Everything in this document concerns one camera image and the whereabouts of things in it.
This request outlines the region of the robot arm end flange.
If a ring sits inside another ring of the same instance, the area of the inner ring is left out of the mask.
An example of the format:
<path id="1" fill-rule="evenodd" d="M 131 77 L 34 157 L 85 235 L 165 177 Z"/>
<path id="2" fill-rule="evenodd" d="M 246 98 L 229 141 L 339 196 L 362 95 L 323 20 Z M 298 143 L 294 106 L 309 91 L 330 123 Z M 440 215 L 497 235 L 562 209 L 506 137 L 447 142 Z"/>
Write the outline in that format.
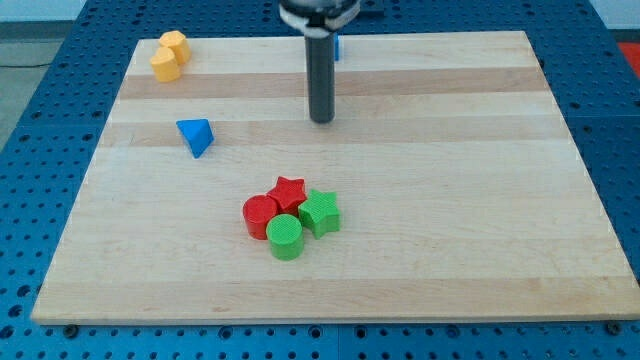
<path id="1" fill-rule="evenodd" d="M 353 21 L 360 0 L 280 0 L 282 21 L 309 38 L 325 38 Z"/>

